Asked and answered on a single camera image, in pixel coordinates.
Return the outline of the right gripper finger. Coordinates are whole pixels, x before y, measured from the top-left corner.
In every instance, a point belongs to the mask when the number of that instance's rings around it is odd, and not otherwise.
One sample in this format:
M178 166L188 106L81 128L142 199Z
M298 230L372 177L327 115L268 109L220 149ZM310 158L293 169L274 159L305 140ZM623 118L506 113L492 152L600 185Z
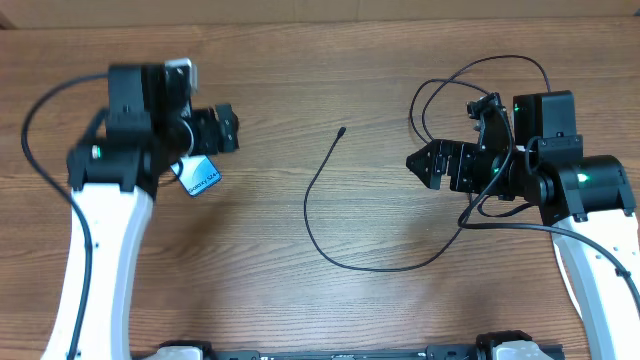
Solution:
M422 149L418 150L414 154L414 158L417 160L430 160L437 156L448 157L450 155L450 141L443 139L436 139L429 142Z
M442 161L439 154L421 149L406 159L406 167L429 189L439 189L442 177Z

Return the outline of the Galaxy S24+ smartphone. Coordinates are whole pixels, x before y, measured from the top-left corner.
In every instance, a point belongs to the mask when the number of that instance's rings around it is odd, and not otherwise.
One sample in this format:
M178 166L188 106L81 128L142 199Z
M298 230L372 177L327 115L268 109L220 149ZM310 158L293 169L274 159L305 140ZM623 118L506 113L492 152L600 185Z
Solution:
M221 174L206 155L183 157L171 170L191 197L199 196L221 180Z

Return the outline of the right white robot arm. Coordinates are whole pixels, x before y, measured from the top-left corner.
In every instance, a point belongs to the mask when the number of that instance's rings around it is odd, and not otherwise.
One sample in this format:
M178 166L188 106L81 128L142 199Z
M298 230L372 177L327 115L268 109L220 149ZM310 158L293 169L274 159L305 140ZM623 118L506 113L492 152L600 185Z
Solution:
M519 95L508 116L496 93L468 103L476 143L436 139L408 156L428 188L444 175L456 192L523 198L562 258L594 359L639 356L636 199L612 155L586 157L569 91Z

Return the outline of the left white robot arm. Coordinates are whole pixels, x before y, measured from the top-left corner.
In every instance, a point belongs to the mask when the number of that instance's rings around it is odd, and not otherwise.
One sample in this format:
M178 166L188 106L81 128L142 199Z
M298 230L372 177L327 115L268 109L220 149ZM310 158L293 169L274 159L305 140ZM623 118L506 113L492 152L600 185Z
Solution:
M131 358L136 264L161 176L197 197L221 179L211 156L239 147L230 105L193 108L189 59L112 65L103 77L109 105L66 160L71 238L46 359Z

